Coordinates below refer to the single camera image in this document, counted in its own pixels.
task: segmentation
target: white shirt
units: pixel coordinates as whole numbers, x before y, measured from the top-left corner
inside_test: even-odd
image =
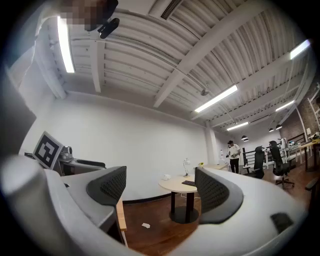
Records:
[[[237,144],[233,144],[232,147],[229,147],[228,148],[228,153],[227,155],[229,155],[229,158],[230,159],[238,159],[240,158],[240,155],[236,155],[235,157],[232,157],[233,154],[237,154],[238,153],[238,150],[240,150],[240,147],[237,145]]]

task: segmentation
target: round table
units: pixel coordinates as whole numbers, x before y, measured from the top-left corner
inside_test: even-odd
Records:
[[[194,222],[199,216],[198,211],[194,209],[194,198],[197,187],[182,184],[184,181],[194,182],[195,176],[184,177],[183,175],[178,175],[169,180],[162,179],[159,181],[159,185],[162,188],[171,191],[171,212],[169,214],[171,220],[181,224]],[[186,194],[186,206],[176,207],[177,193]]]

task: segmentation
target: ceiling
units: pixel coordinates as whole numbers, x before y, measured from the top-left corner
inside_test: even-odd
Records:
[[[66,73],[57,19],[44,26],[65,91],[134,103],[201,125],[207,121],[225,131],[234,122],[280,122],[287,111],[275,116],[275,109],[299,99],[315,75],[310,50],[294,62],[288,58],[306,38],[268,2],[174,1],[177,7],[164,20],[159,14],[171,0],[118,1],[111,18],[120,25],[106,39],[79,25],[70,28],[75,73]],[[194,112],[232,85],[239,90]],[[204,88],[209,94],[201,96]]]

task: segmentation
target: black pants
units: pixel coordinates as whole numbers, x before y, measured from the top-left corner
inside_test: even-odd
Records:
[[[239,173],[239,158],[230,159],[231,170],[234,173]]]

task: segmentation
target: man standing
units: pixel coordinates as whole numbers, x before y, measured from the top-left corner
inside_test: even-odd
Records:
[[[238,145],[234,144],[232,140],[228,142],[228,151],[226,153],[227,157],[230,158],[231,170],[234,173],[239,173],[239,158],[240,158],[240,148]]]

